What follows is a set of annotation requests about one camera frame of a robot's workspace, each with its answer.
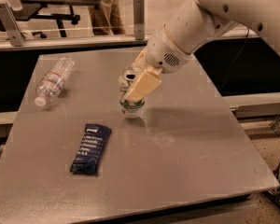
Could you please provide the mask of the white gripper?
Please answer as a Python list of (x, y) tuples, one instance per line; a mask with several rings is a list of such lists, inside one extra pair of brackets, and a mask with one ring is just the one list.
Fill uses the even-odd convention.
[(160, 86), (161, 72), (176, 72), (189, 61), (192, 52), (193, 45), (189, 38), (182, 35), (174, 37), (163, 25), (150, 37), (147, 47), (142, 49), (132, 64), (137, 71), (130, 87), (132, 96), (145, 98)]

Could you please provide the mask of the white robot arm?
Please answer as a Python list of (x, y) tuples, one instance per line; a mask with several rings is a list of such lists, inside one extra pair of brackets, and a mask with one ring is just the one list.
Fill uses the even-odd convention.
[(242, 24), (280, 56), (280, 0), (186, 0), (148, 40), (132, 64), (136, 70), (125, 99), (137, 102), (161, 84), (204, 44)]

